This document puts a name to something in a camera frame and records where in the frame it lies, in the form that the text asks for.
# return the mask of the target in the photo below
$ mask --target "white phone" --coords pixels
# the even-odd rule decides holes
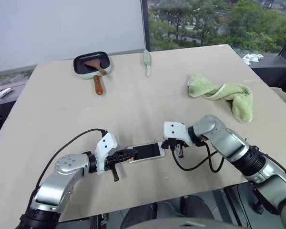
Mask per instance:
[[[131,159],[130,163],[151,160],[165,156],[164,149],[161,148],[162,142],[148,143],[139,146],[130,146],[127,149],[135,149],[138,151],[138,154]]]

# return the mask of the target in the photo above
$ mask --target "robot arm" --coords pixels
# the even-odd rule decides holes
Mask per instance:
[[[94,154],[71,154],[60,158],[52,174],[43,182],[36,193],[30,207],[20,218],[17,229],[54,229],[61,213],[64,211],[75,183],[88,176],[89,173],[100,174],[111,170],[114,181],[119,177],[115,164],[128,160],[136,155],[133,149],[116,151],[114,135],[107,133],[97,144]]]
[[[170,148],[199,145],[209,140],[212,146],[255,186],[254,192],[264,207],[280,214],[286,228],[286,172],[272,158],[249,145],[214,115],[207,115],[188,129],[184,124],[165,122],[164,137]]]

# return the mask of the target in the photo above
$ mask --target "green towel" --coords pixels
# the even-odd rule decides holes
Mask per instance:
[[[206,99],[232,100],[232,113],[242,123],[250,123],[253,117],[253,94],[250,88],[239,83],[214,85],[199,74],[192,74],[189,82],[191,97],[203,96]]]

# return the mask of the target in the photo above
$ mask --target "pan handle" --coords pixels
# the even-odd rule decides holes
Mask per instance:
[[[95,92],[98,95],[102,95],[103,94],[103,88],[102,88],[102,85],[101,85],[100,77],[98,75],[95,75],[93,77],[93,81],[94,81]]]

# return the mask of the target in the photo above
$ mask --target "window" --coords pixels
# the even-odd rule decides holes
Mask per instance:
[[[0,75],[0,86],[28,80],[32,75],[33,71],[34,69]]]
[[[286,0],[147,0],[147,10],[151,51],[227,43],[243,56],[286,44]]]

